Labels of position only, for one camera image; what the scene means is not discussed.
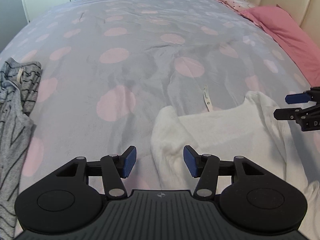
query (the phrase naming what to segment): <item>bed sheet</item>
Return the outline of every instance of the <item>bed sheet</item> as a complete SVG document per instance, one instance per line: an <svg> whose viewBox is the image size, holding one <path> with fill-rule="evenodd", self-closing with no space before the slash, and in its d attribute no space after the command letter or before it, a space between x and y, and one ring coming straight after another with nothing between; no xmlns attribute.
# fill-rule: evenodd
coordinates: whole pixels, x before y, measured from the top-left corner
<svg viewBox="0 0 320 240"><path fill-rule="evenodd" d="M249 90L291 107L285 96L310 88L269 35L215 0L71 2L21 30L0 64L8 57L43 68L20 192L77 156L97 161L130 145L138 156L128 191L160 189L150 138L161 108L206 111L205 85L216 110ZM320 133L290 127L309 181L319 180ZM89 184L103 192L99 178Z"/></svg>

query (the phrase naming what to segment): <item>pillow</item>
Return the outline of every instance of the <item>pillow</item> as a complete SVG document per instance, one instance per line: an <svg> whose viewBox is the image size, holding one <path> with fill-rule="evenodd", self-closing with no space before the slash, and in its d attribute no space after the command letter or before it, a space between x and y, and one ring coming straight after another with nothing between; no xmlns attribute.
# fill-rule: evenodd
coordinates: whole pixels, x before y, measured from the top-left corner
<svg viewBox="0 0 320 240"><path fill-rule="evenodd" d="M247 0L216 0L216 1L225 4L227 7L237 12L255 7L253 3Z"/></svg>
<svg viewBox="0 0 320 240"><path fill-rule="evenodd" d="M296 63L312 87L320 86L320 48L290 15L277 6L239 12L269 34Z"/></svg>

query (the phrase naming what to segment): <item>gray striped garment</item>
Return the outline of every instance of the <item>gray striped garment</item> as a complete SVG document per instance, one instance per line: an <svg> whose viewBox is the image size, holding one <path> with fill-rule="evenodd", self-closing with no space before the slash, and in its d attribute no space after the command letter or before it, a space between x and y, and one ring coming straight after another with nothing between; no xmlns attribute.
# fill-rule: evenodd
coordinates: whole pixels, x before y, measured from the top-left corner
<svg viewBox="0 0 320 240"><path fill-rule="evenodd" d="M23 162L33 121L28 117L38 95L41 64L9 58L0 70L0 240L13 239Z"/></svg>

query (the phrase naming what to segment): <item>crosshair logo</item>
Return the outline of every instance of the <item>crosshair logo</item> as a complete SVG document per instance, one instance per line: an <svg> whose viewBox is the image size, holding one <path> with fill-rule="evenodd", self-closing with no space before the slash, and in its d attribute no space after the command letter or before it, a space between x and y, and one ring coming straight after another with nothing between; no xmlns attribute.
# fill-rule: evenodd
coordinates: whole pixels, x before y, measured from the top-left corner
<svg viewBox="0 0 320 240"><path fill-rule="evenodd" d="M157 196L160 198L163 198L163 197L165 197L165 194L163 192L161 192L161 193L158 193Z"/></svg>

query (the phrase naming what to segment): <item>blue gripper pad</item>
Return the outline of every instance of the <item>blue gripper pad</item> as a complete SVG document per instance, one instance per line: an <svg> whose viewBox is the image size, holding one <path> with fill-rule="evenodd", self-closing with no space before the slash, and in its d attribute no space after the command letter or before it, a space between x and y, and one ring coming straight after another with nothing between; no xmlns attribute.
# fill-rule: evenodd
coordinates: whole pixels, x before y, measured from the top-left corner
<svg viewBox="0 0 320 240"><path fill-rule="evenodd" d="M186 147L184 147L183 149L183 160L187 165L191 173L191 176L194 178L197 178L198 168L196 165L196 158L191 154L191 152Z"/></svg>
<svg viewBox="0 0 320 240"><path fill-rule="evenodd" d="M132 171L132 168L137 160L137 149L136 147L133 148L133 150L129 153L127 158L124 160L124 167L122 170L122 176L123 178L129 177L130 172Z"/></svg>
<svg viewBox="0 0 320 240"><path fill-rule="evenodd" d="M285 97L285 101L287 104L307 103L310 100L311 100L311 97L307 93L287 95Z"/></svg>

